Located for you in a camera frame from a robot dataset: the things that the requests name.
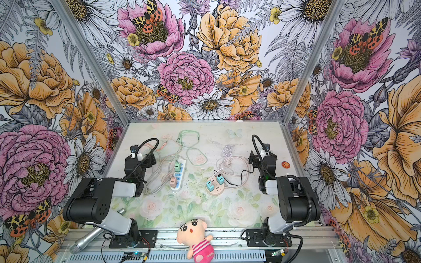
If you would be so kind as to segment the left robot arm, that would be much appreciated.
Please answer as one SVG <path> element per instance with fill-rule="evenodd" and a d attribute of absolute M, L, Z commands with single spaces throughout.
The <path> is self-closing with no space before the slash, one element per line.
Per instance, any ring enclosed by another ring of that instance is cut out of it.
<path fill-rule="evenodd" d="M 154 152 L 159 139 L 151 138 L 140 144 L 125 159 L 122 178 L 82 179 L 69 198 L 62 213 L 66 221 L 94 225 L 115 236 L 115 241 L 127 247 L 136 246 L 141 235 L 137 222 L 110 208 L 116 197 L 140 197 L 146 185 L 146 170 L 155 165 Z"/>

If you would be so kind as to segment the pink plug adapter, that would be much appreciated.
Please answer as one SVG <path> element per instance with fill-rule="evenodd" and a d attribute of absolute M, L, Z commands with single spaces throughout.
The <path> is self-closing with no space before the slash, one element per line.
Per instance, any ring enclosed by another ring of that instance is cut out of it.
<path fill-rule="evenodd" d="M 178 185 L 178 179 L 175 176 L 172 176 L 170 179 L 170 187 L 176 188 Z"/>

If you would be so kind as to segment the teal adapter with white cable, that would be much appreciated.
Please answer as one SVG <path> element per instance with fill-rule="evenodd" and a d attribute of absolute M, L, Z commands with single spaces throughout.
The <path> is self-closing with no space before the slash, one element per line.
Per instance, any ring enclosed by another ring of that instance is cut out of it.
<path fill-rule="evenodd" d="M 206 182 L 206 188 L 209 192 L 214 191 L 214 185 L 211 181 Z"/>

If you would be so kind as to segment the green plug adapter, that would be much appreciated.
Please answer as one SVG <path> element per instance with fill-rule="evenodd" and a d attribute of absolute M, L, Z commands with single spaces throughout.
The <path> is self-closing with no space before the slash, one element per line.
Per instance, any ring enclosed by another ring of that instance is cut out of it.
<path fill-rule="evenodd" d="M 175 162 L 175 165 L 174 165 L 174 171 L 176 173 L 180 173 L 181 172 L 181 169 L 182 169 L 182 164 L 180 162 L 176 161 Z"/>

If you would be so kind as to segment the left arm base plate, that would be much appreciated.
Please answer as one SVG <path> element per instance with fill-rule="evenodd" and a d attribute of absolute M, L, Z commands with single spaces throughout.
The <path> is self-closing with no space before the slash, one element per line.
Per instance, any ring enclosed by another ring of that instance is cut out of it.
<path fill-rule="evenodd" d="M 126 235 L 118 235 L 110 241 L 110 249 L 124 248 L 154 248 L 157 240 L 157 230 L 139 230 L 137 236 L 130 233 Z"/>

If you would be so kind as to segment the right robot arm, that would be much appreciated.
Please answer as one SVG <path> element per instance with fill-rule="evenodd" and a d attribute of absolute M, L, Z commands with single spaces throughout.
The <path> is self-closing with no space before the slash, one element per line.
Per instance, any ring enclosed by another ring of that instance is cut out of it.
<path fill-rule="evenodd" d="M 257 239 L 267 246 L 287 246 L 286 234 L 320 219 L 320 208 L 311 188 L 309 179 L 292 174 L 291 164 L 281 161 L 281 174 L 276 174 L 277 156 L 270 151 L 269 144 L 256 147 L 257 153 L 251 152 L 249 164 L 258 169 L 259 190 L 265 195 L 274 196 L 278 203 L 278 212 L 264 216 L 262 230 Z"/>

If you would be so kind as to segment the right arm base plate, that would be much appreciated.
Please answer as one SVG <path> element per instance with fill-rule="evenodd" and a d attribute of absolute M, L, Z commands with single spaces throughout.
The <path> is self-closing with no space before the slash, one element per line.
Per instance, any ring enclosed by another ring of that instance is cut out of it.
<path fill-rule="evenodd" d="M 248 247 L 290 247 L 292 240 L 282 234 L 263 234 L 261 229 L 247 229 L 242 235 Z"/>

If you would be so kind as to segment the round pink socket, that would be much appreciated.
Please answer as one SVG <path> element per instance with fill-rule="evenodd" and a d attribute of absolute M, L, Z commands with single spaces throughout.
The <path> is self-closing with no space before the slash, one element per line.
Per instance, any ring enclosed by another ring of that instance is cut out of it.
<path fill-rule="evenodd" d="M 211 176 L 208 178 L 207 182 L 211 181 L 214 185 L 214 191 L 209 192 L 206 188 L 206 184 L 205 184 L 205 189 L 207 191 L 208 194 L 210 194 L 211 196 L 219 196 L 221 195 L 224 190 L 225 190 L 225 183 L 222 185 L 219 185 L 218 182 L 216 181 L 216 176 Z"/>

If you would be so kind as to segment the teal adapter with black cable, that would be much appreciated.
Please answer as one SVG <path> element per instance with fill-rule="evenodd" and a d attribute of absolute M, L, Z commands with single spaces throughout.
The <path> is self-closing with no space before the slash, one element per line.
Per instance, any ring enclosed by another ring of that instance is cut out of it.
<path fill-rule="evenodd" d="M 222 184 L 224 184 L 224 183 L 225 183 L 225 179 L 224 179 L 224 177 L 223 177 L 222 175 L 220 175 L 220 174 L 218 174 L 218 175 L 216 176 L 216 181 L 218 182 L 218 184 L 219 184 L 219 185 L 222 185 Z"/>

